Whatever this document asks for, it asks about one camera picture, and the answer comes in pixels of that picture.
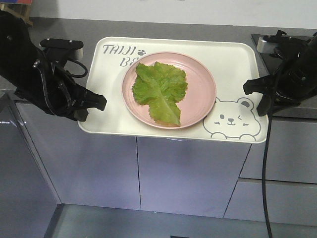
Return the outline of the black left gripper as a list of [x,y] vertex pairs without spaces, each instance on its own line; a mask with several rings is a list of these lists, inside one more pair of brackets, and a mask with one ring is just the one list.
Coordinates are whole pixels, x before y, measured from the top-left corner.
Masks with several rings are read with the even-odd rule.
[[14,60],[15,94],[50,115],[86,121],[88,108],[104,111],[107,100],[77,84],[73,74],[43,53]]

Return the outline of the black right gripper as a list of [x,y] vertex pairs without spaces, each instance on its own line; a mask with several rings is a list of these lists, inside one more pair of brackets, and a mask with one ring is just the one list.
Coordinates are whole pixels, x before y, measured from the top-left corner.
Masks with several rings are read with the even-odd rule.
[[294,107],[310,97],[310,57],[307,53],[296,53],[287,58],[275,55],[282,60],[274,74],[257,79],[249,79],[243,85],[246,95],[261,93],[257,106],[260,117],[270,109]]

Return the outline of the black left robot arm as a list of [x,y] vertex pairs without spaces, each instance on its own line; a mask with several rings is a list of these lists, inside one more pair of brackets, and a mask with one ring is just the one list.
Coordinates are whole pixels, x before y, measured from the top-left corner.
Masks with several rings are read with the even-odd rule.
[[89,108],[103,111],[107,100],[77,84],[88,74],[76,54],[81,41],[48,38],[36,47],[26,23],[0,13],[0,75],[16,87],[15,94],[49,115],[85,121]]

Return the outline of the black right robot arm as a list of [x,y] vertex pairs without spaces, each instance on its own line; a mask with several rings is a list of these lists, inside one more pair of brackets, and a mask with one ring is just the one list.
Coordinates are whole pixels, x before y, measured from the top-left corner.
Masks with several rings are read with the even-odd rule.
[[269,75],[247,80],[246,95],[261,93],[257,106],[260,117],[296,107],[317,94],[317,36],[302,40],[287,36],[282,30],[275,35],[260,36],[257,51],[280,59]]

